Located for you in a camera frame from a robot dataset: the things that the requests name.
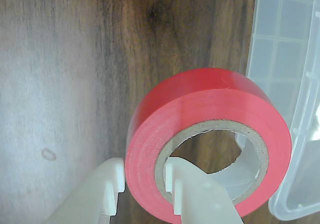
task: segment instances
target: tape roll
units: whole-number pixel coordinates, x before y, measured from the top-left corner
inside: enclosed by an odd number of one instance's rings
[[[277,190],[292,148],[281,115],[246,77],[218,68],[195,69],[157,85],[130,121],[126,182],[133,197],[150,214],[181,223],[180,216],[173,213],[170,194],[164,191],[164,164],[184,140],[210,130],[239,132],[253,143],[233,164],[213,174],[227,190],[231,187],[228,193],[240,216],[261,206]]]

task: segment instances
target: wood grain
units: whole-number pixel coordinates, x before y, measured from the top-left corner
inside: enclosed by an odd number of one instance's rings
[[[0,0],[0,224],[40,224],[96,166],[124,157],[134,108],[184,70],[245,73],[255,0]],[[228,132],[175,154],[207,172]],[[246,224],[276,224],[264,205]],[[289,223],[317,223],[319,215]],[[113,224],[160,224],[119,195]]]

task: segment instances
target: clear plastic container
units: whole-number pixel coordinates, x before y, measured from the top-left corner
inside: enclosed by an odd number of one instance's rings
[[[269,210],[293,220],[320,211],[320,0],[256,0],[253,24],[247,77],[292,136],[291,163]]]

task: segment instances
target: tape core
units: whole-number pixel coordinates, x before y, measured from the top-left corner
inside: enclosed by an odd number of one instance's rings
[[[212,130],[227,130],[248,138],[237,159],[228,167],[212,173],[212,178],[223,185],[234,205],[249,197],[264,179],[269,155],[265,142],[252,128],[232,120],[209,120],[194,124],[174,135],[160,151],[154,168],[156,186],[162,196],[172,203],[171,193],[166,192],[164,167],[171,153],[185,140]]]

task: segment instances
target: transparent plastic box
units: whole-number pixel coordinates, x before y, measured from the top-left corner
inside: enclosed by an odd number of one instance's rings
[[[255,1],[246,75],[290,128],[290,166],[268,204],[287,221],[320,211],[320,0]]]

